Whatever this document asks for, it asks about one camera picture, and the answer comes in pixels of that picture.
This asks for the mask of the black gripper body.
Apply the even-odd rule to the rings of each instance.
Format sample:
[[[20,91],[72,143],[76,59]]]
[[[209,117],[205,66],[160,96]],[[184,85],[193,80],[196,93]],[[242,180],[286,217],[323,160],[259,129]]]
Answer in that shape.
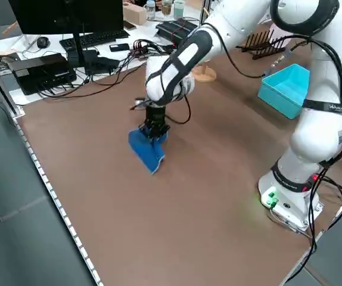
[[[163,125],[165,124],[165,107],[155,107],[148,105],[146,107],[145,124],[146,125]]]

